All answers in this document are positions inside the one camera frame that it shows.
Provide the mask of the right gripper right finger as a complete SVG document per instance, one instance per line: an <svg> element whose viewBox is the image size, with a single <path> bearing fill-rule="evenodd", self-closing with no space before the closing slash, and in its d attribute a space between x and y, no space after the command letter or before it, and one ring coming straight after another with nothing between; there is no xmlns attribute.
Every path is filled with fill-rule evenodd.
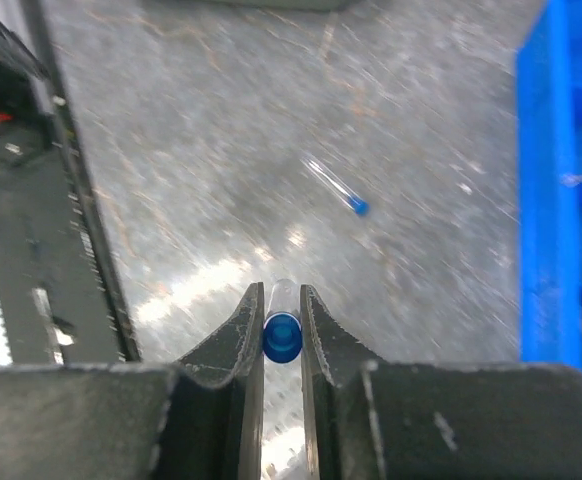
<svg viewBox="0 0 582 480"><path fill-rule="evenodd" d="M582 372L545 363L391 363L300 289L314 479L582 479Z"/></svg>

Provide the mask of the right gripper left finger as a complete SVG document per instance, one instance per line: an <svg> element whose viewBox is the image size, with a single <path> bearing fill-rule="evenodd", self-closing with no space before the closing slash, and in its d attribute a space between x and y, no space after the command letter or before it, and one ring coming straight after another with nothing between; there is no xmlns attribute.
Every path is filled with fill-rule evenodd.
<svg viewBox="0 0 582 480"><path fill-rule="evenodd" d="M256 479L264 287L181 359L0 367L0 479Z"/></svg>

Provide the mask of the blue cap test tube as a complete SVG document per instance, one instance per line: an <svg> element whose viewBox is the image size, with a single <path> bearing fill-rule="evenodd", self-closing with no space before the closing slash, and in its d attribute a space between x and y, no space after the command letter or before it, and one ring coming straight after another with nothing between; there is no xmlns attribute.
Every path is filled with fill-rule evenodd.
<svg viewBox="0 0 582 480"><path fill-rule="evenodd" d="M300 287L293 280L280 279L272 287L263 325L263 352L272 362L287 364L302 349Z"/></svg>
<svg viewBox="0 0 582 480"><path fill-rule="evenodd" d="M306 157L302 162L309 172L356 215L364 216L368 213L369 204L323 162L315 157Z"/></svg>

